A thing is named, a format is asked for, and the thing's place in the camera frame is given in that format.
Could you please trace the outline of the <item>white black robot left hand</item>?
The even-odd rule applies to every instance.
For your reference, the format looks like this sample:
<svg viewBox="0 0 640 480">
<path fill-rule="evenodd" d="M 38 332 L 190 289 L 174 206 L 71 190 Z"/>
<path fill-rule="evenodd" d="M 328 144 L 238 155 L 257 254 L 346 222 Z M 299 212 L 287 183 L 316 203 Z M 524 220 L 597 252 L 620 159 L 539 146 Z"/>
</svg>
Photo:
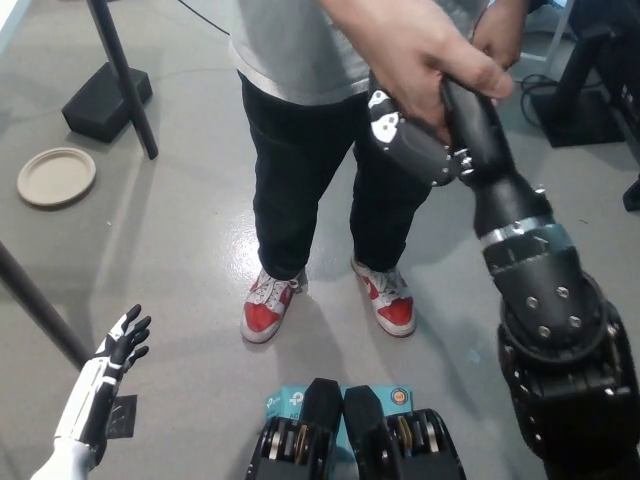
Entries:
<svg viewBox="0 0 640 480">
<path fill-rule="evenodd" d="M 106 442 L 112 408 L 124 375 L 149 352 L 151 318 L 134 305 L 111 327 L 83 366 L 63 410 L 54 438 L 96 451 Z"/>
</svg>

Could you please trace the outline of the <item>person right hand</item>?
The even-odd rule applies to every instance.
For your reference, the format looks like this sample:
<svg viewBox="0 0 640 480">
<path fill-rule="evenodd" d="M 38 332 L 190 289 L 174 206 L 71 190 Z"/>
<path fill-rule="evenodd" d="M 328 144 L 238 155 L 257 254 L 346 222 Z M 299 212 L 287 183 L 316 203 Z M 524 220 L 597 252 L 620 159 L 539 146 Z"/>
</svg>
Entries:
<svg viewBox="0 0 640 480">
<path fill-rule="evenodd" d="M 490 98 L 502 99 L 512 80 L 461 35 L 432 1 L 344 2 L 344 29 L 375 77 L 411 119 L 450 138 L 441 96 L 448 74 Z"/>
</svg>

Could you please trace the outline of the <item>person left hand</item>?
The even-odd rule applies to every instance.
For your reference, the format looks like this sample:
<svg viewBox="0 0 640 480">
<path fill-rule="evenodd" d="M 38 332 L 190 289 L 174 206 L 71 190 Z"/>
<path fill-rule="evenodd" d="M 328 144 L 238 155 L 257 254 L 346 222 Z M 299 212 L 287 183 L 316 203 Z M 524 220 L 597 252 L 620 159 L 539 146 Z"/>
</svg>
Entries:
<svg viewBox="0 0 640 480">
<path fill-rule="evenodd" d="M 528 1 L 494 1 L 476 25 L 473 45 L 508 70 L 520 60 L 528 11 Z"/>
</svg>

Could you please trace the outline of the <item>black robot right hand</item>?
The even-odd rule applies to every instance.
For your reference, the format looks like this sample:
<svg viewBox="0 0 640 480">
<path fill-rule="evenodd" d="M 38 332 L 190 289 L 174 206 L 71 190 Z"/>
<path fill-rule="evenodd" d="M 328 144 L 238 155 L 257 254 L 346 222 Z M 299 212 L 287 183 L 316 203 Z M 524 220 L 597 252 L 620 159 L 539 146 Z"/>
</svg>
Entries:
<svg viewBox="0 0 640 480">
<path fill-rule="evenodd" d="M 452 79 L 442 83 L 451 142 L 403 115 L 379 81 L 369 80 L 368 109 L 375 144 L 430 187 L 458 179 L 475 196 L 474 230 L 484 247 L 523 237 L 545 245 L 556 227 L 551 206 L 517 171 L 491 100 Z"/>
</svg>

